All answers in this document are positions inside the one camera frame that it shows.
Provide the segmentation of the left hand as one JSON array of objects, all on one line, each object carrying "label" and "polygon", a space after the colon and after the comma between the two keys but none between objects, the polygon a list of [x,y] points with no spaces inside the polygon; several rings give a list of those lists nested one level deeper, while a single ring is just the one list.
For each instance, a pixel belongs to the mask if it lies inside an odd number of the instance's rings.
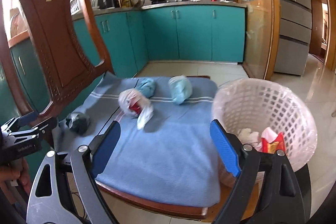
[{"label": "left hand", "polygon": [[27,160],[23,158],[22,162],[22,171],[18,171],[14,168],[9,166],[1,166],[1,173],[0,173],[0,180],[1,180],[1,190],[5,194],[7,198],[12,197],[11,193],[6,186],[5,182],[10,180],[17,180],[19,179],[23,185],[25,192],[29,195],[31,190],[31,180],[29,175],[29,165]]}]

